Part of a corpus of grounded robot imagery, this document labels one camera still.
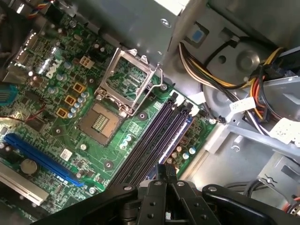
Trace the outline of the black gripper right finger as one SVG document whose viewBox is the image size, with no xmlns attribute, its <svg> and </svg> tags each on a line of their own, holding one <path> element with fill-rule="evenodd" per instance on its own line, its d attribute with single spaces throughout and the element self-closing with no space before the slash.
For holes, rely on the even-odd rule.
<svg viewBox="0 0 300 225">
<path fill-rule="evenodd" d="M 299 218 L 216 184 L 201 191 L 166 166 L 171 192 L 168 225 L 298 225 Z"/>
</svg>

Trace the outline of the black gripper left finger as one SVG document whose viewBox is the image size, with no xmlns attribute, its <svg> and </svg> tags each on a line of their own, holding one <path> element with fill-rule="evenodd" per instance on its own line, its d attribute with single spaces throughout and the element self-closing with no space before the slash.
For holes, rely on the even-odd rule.
<svg viewBox="0 0 300 225">
<path fill-rule="evenodd" d="M 69 206 L 37 222 L 37 225 L 163 225 L 168 166 L 156 166 L 156 179 L 138 186 L 122 183 Z"/>
</svg>

